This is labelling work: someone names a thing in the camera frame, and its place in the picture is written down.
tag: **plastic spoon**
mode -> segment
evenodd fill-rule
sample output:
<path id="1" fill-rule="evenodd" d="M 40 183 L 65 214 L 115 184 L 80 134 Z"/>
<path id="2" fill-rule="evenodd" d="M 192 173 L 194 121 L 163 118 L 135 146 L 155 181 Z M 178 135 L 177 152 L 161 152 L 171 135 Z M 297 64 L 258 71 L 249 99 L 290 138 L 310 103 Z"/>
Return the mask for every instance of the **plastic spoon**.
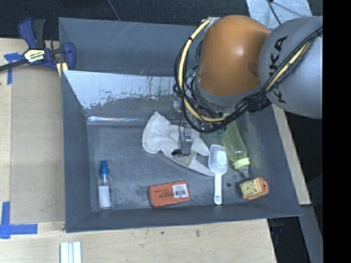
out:
<path id="1" fill-rule="evenodd" d="M 225 148 L 221 145 L 211 145 L 208 167 L 214 172 L 214 203 L 222 203 L 222 175 L 228 170 L 228 158 Z"/>

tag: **blue tape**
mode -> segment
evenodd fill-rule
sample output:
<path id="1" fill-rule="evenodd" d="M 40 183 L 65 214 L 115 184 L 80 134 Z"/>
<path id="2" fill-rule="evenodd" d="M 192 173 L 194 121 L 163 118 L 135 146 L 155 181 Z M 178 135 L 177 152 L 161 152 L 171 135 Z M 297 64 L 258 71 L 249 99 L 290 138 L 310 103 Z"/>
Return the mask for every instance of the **blue tape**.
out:
<path id="1" fill-rule="evenodd" d="M 19 53 L 5 54 L 4 57 L 9 63 L 24 59 L 24 56 L 22 56 Z M 7 74 L 7 85 L 10 85 L 11 83 L 12 83 L 12 68 L 9 69 Z"/>
<path id="2" fill-rule="evenodd" d="M 10 202 L 2 204 L 0 238 L 9 239 L 11 235 L 38 234 L 38 224 L 10 224 Z"/>

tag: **black floor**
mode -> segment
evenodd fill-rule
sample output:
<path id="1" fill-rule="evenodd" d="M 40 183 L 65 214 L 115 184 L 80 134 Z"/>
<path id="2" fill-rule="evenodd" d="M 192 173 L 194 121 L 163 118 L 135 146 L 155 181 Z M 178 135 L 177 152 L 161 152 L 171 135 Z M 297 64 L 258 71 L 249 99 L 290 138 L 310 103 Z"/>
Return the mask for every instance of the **black floor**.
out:
<path id="1" fill-rule="evenodd" d="M 109 0 L 123 21 L 197 25 L 208 16 L 249 15 L 245 0 Z M 323 15 L 323 0 L 308 0 Z M 19 38 L 18 23 L 46 19 L 43 38 L 58 40 L 58 17 L 116 20 L 107 0 L 0 0 L 0 37 Z M 313 207 L 323 232 L 322 201 L 315 190 L 322 174 L 322 120 L 287 113 Z M 298 218 L 269 220 L 278 263 L 309 263 Z"/>

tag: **gray bin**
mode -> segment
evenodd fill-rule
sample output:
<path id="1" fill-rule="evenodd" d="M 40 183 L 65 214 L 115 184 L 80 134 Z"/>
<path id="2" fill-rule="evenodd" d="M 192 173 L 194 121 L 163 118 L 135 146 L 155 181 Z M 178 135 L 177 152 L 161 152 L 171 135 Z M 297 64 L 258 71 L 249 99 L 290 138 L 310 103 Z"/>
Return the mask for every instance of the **gray bin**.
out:
<path id="1" fill-rule="evenodd" d="M 191 26 L 60 19 L 60 42 L 76 47 L 75 70 L 62 75 L 66 231 L 191 225 L 301 215 L 272 107 L 237 120 L 250 157 L 251 178 L 262 176 L 269 193 L 243 199 L 242 174 L 223 176 L 223 205 L 213 203 L 214 177 L 144 151 L 141 137 L 155 111 L 179 123 L 172 109 L 174 62 Z M 195 40 L 189 67 L 196 66 Z M 220 133 L 202 134 L 221 144 Z M 106 160 L 113 210 L 99 211 L 96 175 Z M 207 157 L 198 160 L 207 164 Z M 191 200 L 152 208 L 148 187 L 186 180 Z"/>

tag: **green bottle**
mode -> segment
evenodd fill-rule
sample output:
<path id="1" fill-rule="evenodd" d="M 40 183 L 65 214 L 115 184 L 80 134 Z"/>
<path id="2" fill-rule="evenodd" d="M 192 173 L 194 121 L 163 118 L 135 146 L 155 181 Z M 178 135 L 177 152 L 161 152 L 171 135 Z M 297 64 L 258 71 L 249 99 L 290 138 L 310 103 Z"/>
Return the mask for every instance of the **green bottle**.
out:
<path id="1" fill-rule="evenodd" d="M 234 168 L 242 172 L 246 178 L 249 178 L 248 165 L 250 165 L 250 159 L 247 156 L 247 148 L 242 141 L 235 121 L 227 125 L 222 142 L 227 151 L 228 159 L 232 161 Z"/>

